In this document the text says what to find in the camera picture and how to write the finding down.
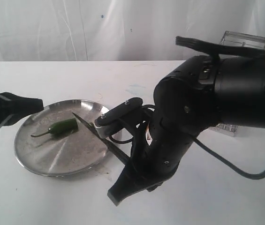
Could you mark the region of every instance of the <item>white curtain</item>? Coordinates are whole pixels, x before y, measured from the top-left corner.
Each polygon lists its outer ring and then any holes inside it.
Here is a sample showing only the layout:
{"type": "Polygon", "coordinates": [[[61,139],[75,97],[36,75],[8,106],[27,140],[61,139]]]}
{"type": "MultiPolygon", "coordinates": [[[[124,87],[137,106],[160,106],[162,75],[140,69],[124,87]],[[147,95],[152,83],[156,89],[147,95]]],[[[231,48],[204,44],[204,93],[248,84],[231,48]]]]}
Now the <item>white curtain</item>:
{"type": "Polygon", "coordinates": [[[265,37],[265,0],[0,0],[0,61],[180,60],[226,30],[265,37]]]}

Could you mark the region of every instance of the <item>round metal plate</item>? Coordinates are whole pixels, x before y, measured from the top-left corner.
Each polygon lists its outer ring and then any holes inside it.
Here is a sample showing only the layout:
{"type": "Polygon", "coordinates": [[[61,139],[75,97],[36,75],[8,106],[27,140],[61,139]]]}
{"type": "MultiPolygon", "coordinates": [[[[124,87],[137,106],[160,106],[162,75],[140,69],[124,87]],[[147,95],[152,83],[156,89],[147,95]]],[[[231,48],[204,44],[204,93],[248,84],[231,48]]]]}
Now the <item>round metal plate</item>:
{"type": "Polygon", "coordinates": [[[15,155],[29,171],[44,176],[65,176],[87,170],[99,163],[107,154],[107,147],[79,120],[78,130],[33,138],[58,121],[74,118],[76,113],[87,122],[93,122],[108,109],[100,103],[87,100],[67,100],[46,106],[31,115],[15,137],[15,155]]]}

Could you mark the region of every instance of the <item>white table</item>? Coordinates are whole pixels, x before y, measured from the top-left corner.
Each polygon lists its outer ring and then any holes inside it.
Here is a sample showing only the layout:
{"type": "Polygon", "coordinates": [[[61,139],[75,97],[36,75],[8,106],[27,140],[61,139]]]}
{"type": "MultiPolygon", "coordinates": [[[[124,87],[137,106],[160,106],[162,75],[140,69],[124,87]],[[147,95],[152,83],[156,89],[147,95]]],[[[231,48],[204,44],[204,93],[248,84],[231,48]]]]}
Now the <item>white table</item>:
{"type": "MultiPolygon", "coordinates": [[[[81,98],[112,108],[135,96],[153,103],[157,82],[180,64],[0,62],[0,92],[42,98],[44,105],[81,98]]],[[[111,157],[95,170],[64,178],[30,173],[14,155],[23,121],[0,130],[0,225],[265,224],[265,179],[241,177],[196,144],[172,179],[115,207],[106,194],[123,168],[119,160],[111,157]]],[[[241,127],[234,138],[207,130],[199,139],[248,172],[265,168],[264,129],[241,127]]]]}

